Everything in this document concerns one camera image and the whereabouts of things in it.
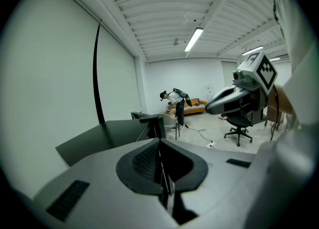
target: gray surface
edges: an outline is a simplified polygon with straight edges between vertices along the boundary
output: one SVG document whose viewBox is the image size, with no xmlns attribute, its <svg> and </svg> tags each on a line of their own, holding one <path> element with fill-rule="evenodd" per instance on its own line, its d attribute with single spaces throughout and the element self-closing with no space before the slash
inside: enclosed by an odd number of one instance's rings
<svg viewBox="0 0 319 229">
<path fill-rule="evenodd" d="M 116 174 L 118 160 L 150 140 L 140 141 L 100 152 L 84 158 L 65 173 L 47 184 L 34 198 L 41 208 L 48 208 L 74 181 L 83 180 L 90 186 L 66 220 L 76 228 L 173 228 L 175 220 L 156 196 L 139 195 L 128 189 Z M 198 190 L 182 194 L 187 208 L 199 215 L 209 211 L 233 189 L 247 169 L 225 163 L 229 158 L 252 161 L 254 155 L 214 151 L 172 141 L 194 152 L 209 163 L 209 175 Z"/>
<path fill-rule="evenodd" d="M 35 196 L 35 204 L 46 209 L 74 180 L 83 180 L 90 186 L 66 220 L 68 225 L 77 229 L 177 227 L 157 196 L 135 194 L 116 174 L 118 160 L 149 141 L 139 141 L 84 158 L 48 183 Z"/>
<path fill-rule="evenodd" d="M 247 173 L 237 182 L 236 186 L 200 219 L 194 219 L 181 227 L 187 229 L 244 228 L 247 214 L 263 183 L 273 145 L 274 142 L 263 144 Z"/>
<path fill-rule="evenodd" d="M 256 155 L 207 149 L 171 140 L 209 163 L 197 190 L 181 195 L 186 208 L 200 216 L 187 229 L 267 228 L 309 181 L 318 163 L 318 125 L 289 132 L 277 143 L 261 145 Z M 129 190 L 116 174 L 126 153 L 150 140 L 91 155 L 47 184 L 34 202 L 46 209 L 74 181 L 90 183 L 66 224 L 75 228 L 176 228 L 156 196 Z M 252 161 L 248 169 L 225 163 Z"/>
<path fill-rule="evenodd" d="M 247 173 L 247 168 L 226 163 L 230 158 L 252 162 L 255 155 L 218 151 L 170 140 L 172 143 L 199 155 L 208 163 L 208 175 L 196 191 L 182 194 L 187 209 L 198 215 L 205 214 L 224 198 Z"/>
</svg>

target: computer monitor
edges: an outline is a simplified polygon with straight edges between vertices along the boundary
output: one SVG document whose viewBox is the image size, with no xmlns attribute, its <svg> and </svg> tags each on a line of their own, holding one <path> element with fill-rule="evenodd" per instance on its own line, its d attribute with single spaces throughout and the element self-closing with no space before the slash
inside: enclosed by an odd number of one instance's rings
<svg viewBox="0 0 319 229">
<path fill-rule="evenodd" d="M 139 113 L 139 112 L 131 112 L 131 116 L 132 119 L 141 119 L 143 117 L 152 117 L 152 115 L 148 115 L 148 114 L 143 114 L 143 113 Z"/>
</svg>

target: person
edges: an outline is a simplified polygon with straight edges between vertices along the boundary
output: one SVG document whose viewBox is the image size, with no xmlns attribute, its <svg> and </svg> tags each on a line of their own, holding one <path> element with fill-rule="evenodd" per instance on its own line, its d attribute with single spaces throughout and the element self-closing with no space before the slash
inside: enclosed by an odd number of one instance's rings
<svg viewBox="0 0 319 229">
<path fill-rule="evenodd" d="M 164 91 L 159 96 L 161 99 L 168 99 L 170 101 L 170 103 L 168 104 L 169 111 L 173 108 L 174 105 L 176 105 L 175 115 L 178 118 L 179 129 L 182 130 L 184 128 L 185 100 L 177 92 L 174 92 L 174 91 L 172 91 L 168 94 L 166 91 Z"/>
</svg>

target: black rod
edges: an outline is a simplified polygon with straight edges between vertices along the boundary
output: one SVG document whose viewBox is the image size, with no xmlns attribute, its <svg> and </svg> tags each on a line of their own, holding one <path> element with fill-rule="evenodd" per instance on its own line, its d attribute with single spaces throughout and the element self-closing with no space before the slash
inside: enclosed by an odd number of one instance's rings
<svg viewBox="0 0 319 229">
<path fill-rule="evenodd" d="M 98 114 L 99 123 L 105 123 L 101 100 L 100 100 L 100 93 L 99 93 L 99 83 L 98 83 L 98 74 L 97 74 L 97 50 L 98 50 L 98 40 L 99 40 L 99 32 L 100 32 L 100 25 L 98 26 L 98 31 L 96 33 L 95 45 L 94 45 L 94 54 L 93 54 L 93 90 L 94 90 L 94 99 L 95 99 L 95 106 L 96 112 Z"/>
</svg>

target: cable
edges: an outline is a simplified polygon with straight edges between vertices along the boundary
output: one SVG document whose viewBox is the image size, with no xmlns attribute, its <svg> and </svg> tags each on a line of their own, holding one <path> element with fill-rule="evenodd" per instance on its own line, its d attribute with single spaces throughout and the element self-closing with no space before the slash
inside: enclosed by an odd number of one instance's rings
<svg viewBox="0 0 319 229">
<path fill-rule="evenodd" d="M 201 130 L 195 130 L 195 129 L 192 129 L 192 128 L 189 128 L 188 127 L 188 125 L 187 124 L 185 124 L 185 127 L 187 128 L 187 129 L 190 129 L 190 130 L 193 130 L 193 131 L 197 131 L 199 134 L 200 134 L 200 136 L 202 136 L 205 140 L 208 140 L 210 143 L 213 143 L 213 141 L 211 141 L 211 140 L 209 140 L 209 139 L 206 139 L 203 135 L 201 135 L 201 131 L 207 131 L 206 129 L 201 129 Z"/>
<path fill-rule="evenodd" d="M 276 100 L 276 103 L 277 103 L 277 116 L 276 116 L 276 122 L 274 123 L 274 125 L 271 127 L 271 137 L 270 137 L 270 140 L 272 141 L 273 139 L 273 136 L 274 136 L 274 132 L 275 132 L 275 128 L 276 128 L 276 125 L 278 123 L 278 116 L 279 116 L 279 97 L 278 97 L 278 92 L 277 92 L 277 89 L 274 85 L 274 89 L 275 89 L 275 100 Z"/>
<path fill-rule="evenodd" d="M 223 150 L 228 150 L 228 149 L 235 150 L 236 152 L 239 152 L 239 153 L 243 153 L 242 151 L 239 151 L 239 150 L 234 149 L 234 148 L 224 148 L 224 149 L 218 149 L 218 150 L 223 151 Z"/>
</svg>

